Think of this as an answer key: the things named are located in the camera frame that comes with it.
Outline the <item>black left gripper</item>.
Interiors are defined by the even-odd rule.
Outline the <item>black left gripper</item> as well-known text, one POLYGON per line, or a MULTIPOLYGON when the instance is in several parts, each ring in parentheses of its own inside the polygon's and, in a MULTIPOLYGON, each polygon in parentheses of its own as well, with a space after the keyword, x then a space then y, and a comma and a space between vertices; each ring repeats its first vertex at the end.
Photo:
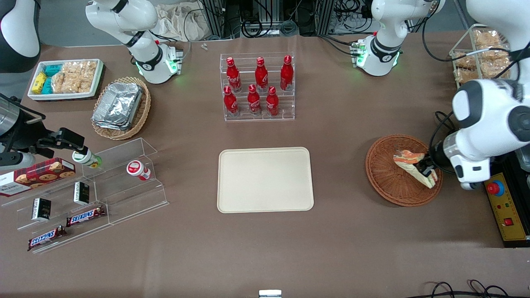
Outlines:
POLYGON ((443 151, 443 139, 430 144, 430 156, 424 156, 419 162, 420 173, 424 177, 436 174, 436 168, 446 170, 447 158, 443 151))

